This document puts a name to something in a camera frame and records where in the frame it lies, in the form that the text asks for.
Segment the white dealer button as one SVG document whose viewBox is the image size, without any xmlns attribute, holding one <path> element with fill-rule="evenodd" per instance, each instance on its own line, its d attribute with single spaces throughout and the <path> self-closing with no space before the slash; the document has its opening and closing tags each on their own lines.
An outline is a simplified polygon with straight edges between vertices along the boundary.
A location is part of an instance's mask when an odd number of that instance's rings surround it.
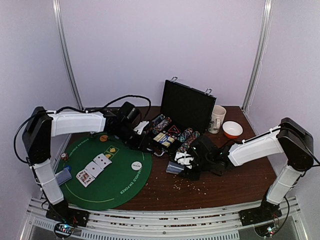
<svg viewBox="0 0 320 240">
<path fill-rule="evenodd" d="M 132 164 L 131 164 L 131 168 L 134 170 L 134 171 L 139 171 L 141 168 L 142 168 L 142 163 L 140 161 L 134 161 Z"/>
</svg>

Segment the grey playing card deck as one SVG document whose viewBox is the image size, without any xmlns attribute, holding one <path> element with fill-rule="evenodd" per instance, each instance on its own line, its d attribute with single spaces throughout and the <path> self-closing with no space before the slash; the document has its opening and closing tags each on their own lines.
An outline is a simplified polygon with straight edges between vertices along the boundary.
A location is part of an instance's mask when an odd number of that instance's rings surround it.
<svg viewBox="0 0 320 240">
<path fill-rule="evenodd" d="M 180 164 L 178 164 L 178 163 L 169 161 L 165 172 L 166 172 L 166 173 L 170 173 L 170 174 L 174 174 L 174 175 L 178 175 L 178 174 L 180 174 L 184 169 L 185 169 L 184 166 L 182 166 L 182 165 L 180 165 Z"/>
</svg>

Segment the orange big blind button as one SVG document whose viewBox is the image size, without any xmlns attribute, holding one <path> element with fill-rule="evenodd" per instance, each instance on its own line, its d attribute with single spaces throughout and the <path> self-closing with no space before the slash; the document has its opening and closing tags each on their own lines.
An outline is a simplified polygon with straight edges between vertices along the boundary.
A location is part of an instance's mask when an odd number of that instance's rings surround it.
<svg viewBox="0 0 320 240">
<path fill-rule="evenodd" d="M 109 139 L 109 137 L 108 137 L 108 135 L 106 135 L 106 134 L 103 134 L 103 135 L 101 135 L 101 136 L 99 137 L 99 140 L 100 140 L 101 142 L 107 142 L 108 139 Z"/>
</svg>

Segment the black poker chip case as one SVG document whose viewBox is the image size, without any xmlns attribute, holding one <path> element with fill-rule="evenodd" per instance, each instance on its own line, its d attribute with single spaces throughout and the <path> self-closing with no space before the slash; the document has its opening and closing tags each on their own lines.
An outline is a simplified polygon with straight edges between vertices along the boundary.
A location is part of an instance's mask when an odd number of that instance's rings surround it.
<svg viewBox="0 0 320 240">
<path fill-rule="evenodd" d="M 159 133 L 154 134 L 154 127 L 151 127 L 147 133 L 153 147 L 151 153 L 154 154 L 156 151 L 163 151 L 169 155 L 175 153 L 182 144 L 177 139 L 187 128 L 203 134 L 209 126 L 216 99 L 210 92 L 206 93 L 177 81 L 166 80 L 158 115 L 163 114 L 165 118 L 169 117 L 171 123 L 160 133 L 173 137 L 175 141 L 169 147 L 159 144 L 154 141 L 154 137 Z M 179 135 L 168 133 L 168 129 L 173 125 L 179 128 Z"/>
</svg>

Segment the blue small blind button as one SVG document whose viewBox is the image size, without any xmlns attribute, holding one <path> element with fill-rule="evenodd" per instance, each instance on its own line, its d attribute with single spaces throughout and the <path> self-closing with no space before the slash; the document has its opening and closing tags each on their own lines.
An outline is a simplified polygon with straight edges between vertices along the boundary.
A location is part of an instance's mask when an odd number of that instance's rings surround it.
<svg viewBox="0 0 320 240">
<path fill-rule="evenodd" d="M 72 170 L 71 166 L 69 165 L 65 166 L 64 169 L 67 169 L 69 172 Z"/>
</svg>

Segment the small poker chip stack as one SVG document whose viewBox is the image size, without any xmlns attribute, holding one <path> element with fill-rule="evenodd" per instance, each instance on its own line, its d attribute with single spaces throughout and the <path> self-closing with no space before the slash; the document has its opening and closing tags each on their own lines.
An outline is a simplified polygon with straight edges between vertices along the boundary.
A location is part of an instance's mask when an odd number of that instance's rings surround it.
<svg viewBox="0 0 320 240">
<path fill-rule="evenodd" d="M 61 155 L 60 155 L 60 159 L 64 162 L 68 162 L 69 161 L 69 155 L 66 153 L 66 152 L 63 152 Z"/>
</svg>

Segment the dealt card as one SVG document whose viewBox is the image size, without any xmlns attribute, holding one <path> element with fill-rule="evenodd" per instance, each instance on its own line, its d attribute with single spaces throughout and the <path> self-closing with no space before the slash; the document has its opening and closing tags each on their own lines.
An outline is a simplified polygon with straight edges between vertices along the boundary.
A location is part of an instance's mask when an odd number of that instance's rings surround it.
<svg viewBox="0 0 320 240">
<path fill-rule="evenodd" d="M 56 173 L 55 177 L 56 177 L 56 180 L 57 180 L 57 183 L 59 186 L 61 186 L 62 184 L 66 183 L 67 181 L 72 179 L 72 175 L 67 168 Z"/>
</svg>

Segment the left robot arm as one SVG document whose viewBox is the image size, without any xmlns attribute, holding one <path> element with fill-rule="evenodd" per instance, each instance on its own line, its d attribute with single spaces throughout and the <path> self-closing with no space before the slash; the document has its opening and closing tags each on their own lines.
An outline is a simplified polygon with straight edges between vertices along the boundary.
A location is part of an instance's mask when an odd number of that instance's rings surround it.
<svg viewBox="0 0 320 240">
<path fill-rule="evenodd" d="M 38 184 L 61 222 L 72 218 L 68 204 L 102 211 L 116 208 L 135 197 L 152 170 L 152 155 L 142 149 L 143 137 L 132 129 L 132 119 L 108 110 L 78 110 L 41 106 L 18 128 Z M 51 163 L 51 139 L 83 133 L 61 158 Z M 56 170 L 70 167 L 72 178 L 58 184 Z"/>
</svg>

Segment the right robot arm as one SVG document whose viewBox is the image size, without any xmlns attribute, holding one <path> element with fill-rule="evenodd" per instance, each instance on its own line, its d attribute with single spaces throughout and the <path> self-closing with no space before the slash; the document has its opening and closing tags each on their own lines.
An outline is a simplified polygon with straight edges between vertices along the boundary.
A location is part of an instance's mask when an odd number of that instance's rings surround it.
<svg viewBox="0 0 320 240">
<path fill-rule="evenodd" d="M 178 150 L 174 159 L 195 172 L 209 171 L 222 176 L 231 168 L 281 153 L 286 155 L 286 165 L 265 192 L 261 205 L 240 212 L 245 220 L 256 215 L 259 220 L 266 221 L 281 215 L 281 201 L 317 162 L 312 135 L 291 118 L 283 118 L 278 126 L 263 134 L 248 140 L 227 142 L 222 147 L 217 147 L 204 135 L 199 136 L 187 151 Z"/>
</svg>

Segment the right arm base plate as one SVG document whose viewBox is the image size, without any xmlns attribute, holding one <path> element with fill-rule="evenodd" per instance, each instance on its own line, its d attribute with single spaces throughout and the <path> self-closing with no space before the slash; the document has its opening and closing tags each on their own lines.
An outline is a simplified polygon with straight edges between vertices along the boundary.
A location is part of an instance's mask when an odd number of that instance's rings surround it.
<svg viewBox="0 0 320 240">
<path fill-rule="evenodd" d="M 242 226 L 254 225 L 266 221 L 271 221 L 274 217 L 281 217 L 283 214 L 280 209 L 268 209 L 264 207 L 255 207 L 241 210 L 239 218 Z"/>
</svg>

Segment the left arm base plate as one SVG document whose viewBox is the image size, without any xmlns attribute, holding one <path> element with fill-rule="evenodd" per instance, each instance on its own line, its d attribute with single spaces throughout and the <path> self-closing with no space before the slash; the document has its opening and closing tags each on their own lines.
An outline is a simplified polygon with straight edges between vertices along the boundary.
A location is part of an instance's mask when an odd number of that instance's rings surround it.
<svg viewBox="0 0 320 240">
<path fill-rule="evenodd" d="M 48 219 L 67 223 L 76 227 L 86 227 L 90 213 L 85 210 L 69 208 L 66 213 L 58 214 L 53 209 L 49 208 L 45 216 Z"/>
</svg>

